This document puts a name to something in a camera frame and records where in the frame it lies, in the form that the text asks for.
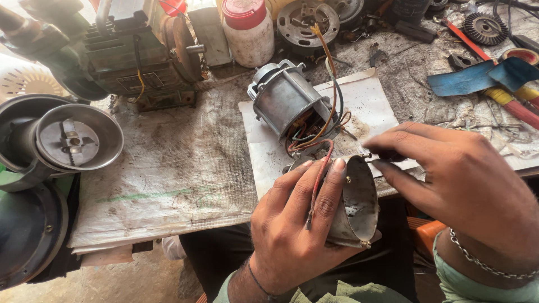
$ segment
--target red handle tool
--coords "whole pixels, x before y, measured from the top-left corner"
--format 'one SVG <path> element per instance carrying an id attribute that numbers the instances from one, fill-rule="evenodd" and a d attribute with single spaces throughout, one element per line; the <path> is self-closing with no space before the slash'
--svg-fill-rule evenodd
<path id="1" fill-rule="evenodd" d="M 451 21 L 447 18 L 440 20 L 440 23 L 447 26 L 452 32 L 455 33 L 466 45 L 468 45 L 475 53 L 481 57 L 483 60 L 491 60 L 491 58 L 485 54 L 485 52 L 480 49 L 475 43 L 473 43 L 466 35 L 459 30 Z M 501 104 L 511 115 L 519 118 L 527 124 L 530 124 L 535 129 L 539 129 L 539 116 L 529 111 L 527 108 L 522 106 L 518 101 L 514 100 L 511 95 L 501 88 L 490 88 L 483 92 L 484 94 L 490 96 L 496 102 Z M 521 98 L 528 100 L 532 103 L 537 109 L 539 109 L 539 92 L 527 87 L 526 85 L 519 88 L 515 94 Z"/>

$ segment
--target bracelet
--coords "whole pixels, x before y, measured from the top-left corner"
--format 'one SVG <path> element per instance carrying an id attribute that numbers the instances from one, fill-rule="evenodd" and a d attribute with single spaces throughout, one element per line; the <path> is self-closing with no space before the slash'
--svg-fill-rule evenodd
<path id="1" fill-rule="evenodd" d="M 254 277 L 253 270 L 251 269 L 252 256 L 253 255 L 250 255 L 249 259 L 247 260 L 247 267 L 249 267 L 249 272 L 251 273 L 251 276 L 253 277 L 254 282 L 257 284 L 258 288 L 261 289 L 268 296 L 268 302 L 277 302 L 277 297 L 268 293 L 265 289 L 263 289 L 260 283 L 258 283 L 257 279 Z"/>
<path id="2" fill-rule="evenodd" d="M 501 272 L 495 268 L 492 268 L 485 263 L 478 260 L 476 257 L 471 255 L 464 247 L 462 247 L 459 243 L 459 240 L 457 239 L 457 236 L 455 235 L 455 231 L 452 228 L 449 228 L 449 235 L 451 236 L 451 242 L 455 243 L 457 247 L 460 249 L 460 251 L 464 254 L 466 259 L 470 262 L 473 262 L 477 265 L 479 265 L 482 269 L 495 274 L 497 276 L 502 276 L 504 278 L 511 278 L 511 279 L 524 279 L 524 278 L 533 278 L 535 275 L 539 273 L 539 271 L 532 271 L 530 273 L 525 274 L 513 274 L 513 273 L 504 273 Z"/>

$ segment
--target red wire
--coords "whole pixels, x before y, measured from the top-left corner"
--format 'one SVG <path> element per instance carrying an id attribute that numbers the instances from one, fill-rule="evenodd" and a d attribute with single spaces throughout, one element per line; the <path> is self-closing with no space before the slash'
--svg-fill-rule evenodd
<path id="1" fill-rule="evenodd" d="M 305 132 L 305 130 L 307 129 L 307 127 L 305 127 L 299 137 L 303 136 L 303 133 Z M 322 175 L 324 173 L 324 170 L 326 168 L 326 165 L 328 164 L 329 162 L 329 159 L 331 158 L 331 154 L 333 153 L 333 141 L 331 139 L 324 139 L 324 140 L 321 140 L 319 142 L 314 142 L 314 143 L 311 143 L 309 145 L 306 145 L 306 146 L 302 146 L 300 148 L 294 148 L 296 146 L 296 144 L 298 144 L 297 141 L 294 141 L 292 142 L 292 144 L 290 144 L 290 146 L 288 147 L 288 152 L 296 152 L 298 150 L 305 150 L 309 147 L 312 147 L 312 146 L 316 146 L 318 144 L 322 144 L 324 142 L 329 142 L 329 150 L 328 150 L 328 155 L 324 158 L 324 162 L 322 163 L 322 166 L 320 167 L 320 171 L 318 172 L 318 176 L 316 177 L 316 182 L 314 183 L 314 189 L 313 189 L 313 197 L 310 201 L 310 210 L 309 210 L 309 218 L 307 220 L 307 225 L 305 226 L 305 229 L 307 230 L 310 230 L 310 224 L 311 224 L 311 221 L 313 219 L 313 214 L 314 214 L 314 204 L 316 203 L 316 193 L 317 193 L 317 190 L 318 190 L 318 185 L 320 184 L 320 180 L 322 180 Z"/>
<path id="2" fill-rule="evenodd" d="M 324 159 L 324 163 L 322 163 L 322 167 L 320 167 L 320 171 L 318 172 L 318 177 L 316 177 L 316 182 L 314 183 L 313 198 L 312 198 L 312 200 L 310 202 L 309 215 L 314 214 L 314 203 L 316 202 L 316 190 L 318 189 L 318 184 L 320 184 L 320 180 L 322 179 L 324 169 L 326 168 L 326 165 L 328 164 L 329 159 L 331 158 L 331 154 L 333 153 L 333 141 L 330 140 L 330 139 L 324 139 L 324 140 L 320 141 L 319 143 L 322 143 L 322 142 L 325 142 L 325 141 L 329 142 L 329 151 L 328 151 L 328 155 Z"/>

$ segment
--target white paper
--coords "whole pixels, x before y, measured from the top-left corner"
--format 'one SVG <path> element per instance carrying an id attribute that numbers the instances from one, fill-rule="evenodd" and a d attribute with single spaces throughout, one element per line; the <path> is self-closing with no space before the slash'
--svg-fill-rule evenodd
<path id="1" fill-rule="evenodd" d="M 397 126 L 398 121 L 384 94 L 375 68 L 339 78 L 337 81 L 344 97 L 344 111 L 352 113 L 352 119 L 346 124 L 346 129 L 358 140 L 355 141 L 346 133 L 341 132 L 334 139 L 335 150 L 332 156 L 356 155 L 365 151 L 361 145 L 363 141 Z M 314 88 L 322 96 L 330 97 L 330 102 L 333 102 L 332 82 L 322 83 Z M 272 187 L 275 179 L 282 175 L 283 167 L 292 161 L 267 123 L 263 119 L 256 120 L 253 102 L 240 102 L 238 106 L 247 135 L 254 184 L 257 188 L 258 199 L 261 199 Z M 401 169 L 419 166 L 415 160 L 410 159 L 399 162 L 397 165 Z M 372 165 L 369 166 L 374 177 L 382 175 Z"/>

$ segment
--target white fan guard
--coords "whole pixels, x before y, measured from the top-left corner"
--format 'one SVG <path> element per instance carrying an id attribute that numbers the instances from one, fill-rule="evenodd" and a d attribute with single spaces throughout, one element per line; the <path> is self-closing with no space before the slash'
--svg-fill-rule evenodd
<path id="1" fill-rule="evenodd" d="M 0 53 L 0 103 L 31 93 L 69 95 L 48 68 Z"/>

